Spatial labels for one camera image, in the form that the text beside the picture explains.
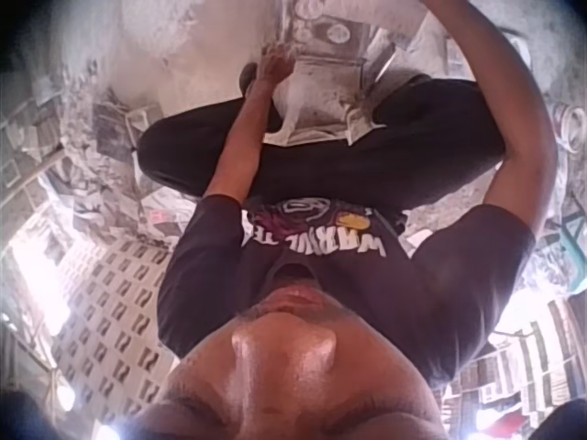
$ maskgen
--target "tiled wall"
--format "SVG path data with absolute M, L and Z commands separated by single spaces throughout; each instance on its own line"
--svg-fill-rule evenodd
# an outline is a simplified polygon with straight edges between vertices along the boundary
M 170 254 L 115 243 L 76 289 L 53 356 L 84 410 L 105 424 L 158 396 L 174 355 L 158 340 L 157 293 Z

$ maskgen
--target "knee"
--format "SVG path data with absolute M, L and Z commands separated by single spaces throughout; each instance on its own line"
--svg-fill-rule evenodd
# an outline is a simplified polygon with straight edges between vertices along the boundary
M 161 164 L 161 152 L 164 151 L 164 146 L 162 145 L 160 122 L 150 126 L 138 140 L 138 165 L 147 175 L 156 171 Z

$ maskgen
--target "lips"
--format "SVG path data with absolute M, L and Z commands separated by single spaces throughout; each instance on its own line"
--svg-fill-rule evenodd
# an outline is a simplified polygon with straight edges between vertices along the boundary
M 288 286 L 278 289 L 261 302 L 263 308 L 279 309 L 280 307 L 314 307 L 324 306 L 324 296 L 307 286 Z

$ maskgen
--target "black pants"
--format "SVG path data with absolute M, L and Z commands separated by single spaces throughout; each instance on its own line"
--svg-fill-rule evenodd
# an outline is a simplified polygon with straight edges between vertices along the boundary
M 154 181 L 201 196 L 243 99 L 197 108 L 154 124 L 138 163 Z M 504 154 L 504 140 L 474 82 L 406 85 L 375 109 L 372 131 L 353 146 L 335 140 L 265 145 L 248 203 L 301 197 L 339 199 L 389 218 L 457 191 Z M 269 127 L 280 124 L 271 111 Z

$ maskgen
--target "graphic print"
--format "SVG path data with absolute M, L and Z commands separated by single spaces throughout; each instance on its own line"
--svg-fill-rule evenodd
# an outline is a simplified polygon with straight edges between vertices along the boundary
M 262 206 L 249 213 L 251 239 L 264 246 L 287 246 L 303 255 L 329 255 L 336 251 L 377 251 L 386 256 L 382 240 L 368 231 L 371 209 L 330 202 L 327 199 L 297 199 L 276 206 Z

